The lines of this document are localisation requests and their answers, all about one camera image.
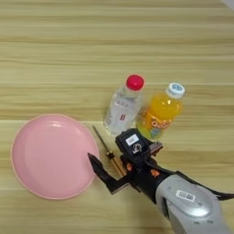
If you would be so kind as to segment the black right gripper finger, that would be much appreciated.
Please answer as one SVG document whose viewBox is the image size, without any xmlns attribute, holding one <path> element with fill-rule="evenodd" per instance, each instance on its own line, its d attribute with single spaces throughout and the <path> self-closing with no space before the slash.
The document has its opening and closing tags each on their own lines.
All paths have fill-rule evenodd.
<svg viewBox="0 0 234 234">
<path fill-rule="evenodd" d="M 125 175 L 119 180 L 109 175 L 103 168 L 101 161 L 93 154 L 88 154 L 90 164 L 94 173 L 106 185 L 110 193 L 113 195 L 130 184 L 130 177 Z"/>
<path fill-rule="evenodd" d="M 163 148 L 163 145 L 160 142 L 153 142 L 149 145 L 150 154 L 157 155 L 158 152 Z"/>
</svg>

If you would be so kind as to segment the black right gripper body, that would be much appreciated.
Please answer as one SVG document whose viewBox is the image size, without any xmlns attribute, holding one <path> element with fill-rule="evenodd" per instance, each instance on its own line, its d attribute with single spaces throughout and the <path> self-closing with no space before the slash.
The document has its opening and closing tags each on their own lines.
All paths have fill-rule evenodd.
<svg viewBox="0 0 234 234">
<path fill-rule="evenodd" d="M 141 165 L 135 165 L 125 155 L 121 156 L 122 164 L 130 176 L 130 184 L 136 190 L 143 192 L 156 203 L 155 192 L 159 185 L 172 176 L 174 172 L 164 169 L 152 158 L 147 158 Z"/>
</svg>

